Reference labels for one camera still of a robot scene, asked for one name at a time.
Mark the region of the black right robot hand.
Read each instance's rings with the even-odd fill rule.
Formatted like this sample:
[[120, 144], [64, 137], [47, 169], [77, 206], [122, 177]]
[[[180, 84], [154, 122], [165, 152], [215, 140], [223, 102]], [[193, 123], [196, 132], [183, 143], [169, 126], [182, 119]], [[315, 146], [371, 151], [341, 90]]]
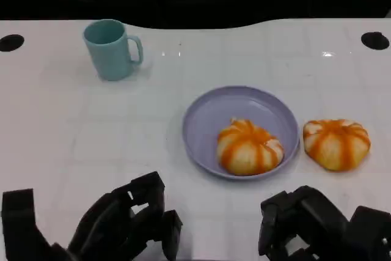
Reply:
[[337, 260], [348, 225], [343, 213], [320, 191], [301, 186], [260, 204], [258, 253], [269, 260]]

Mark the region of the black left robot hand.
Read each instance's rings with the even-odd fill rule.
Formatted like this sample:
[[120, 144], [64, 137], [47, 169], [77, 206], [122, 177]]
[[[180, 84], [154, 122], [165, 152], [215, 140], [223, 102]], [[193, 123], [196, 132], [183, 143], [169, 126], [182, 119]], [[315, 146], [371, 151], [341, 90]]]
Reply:
[[165, 209], [164, 190], [154, 171], [102, 195], [81, 218], [68, 252], [76, 260], [133, 260], [155, 241], [175, 260], [183, 223]]

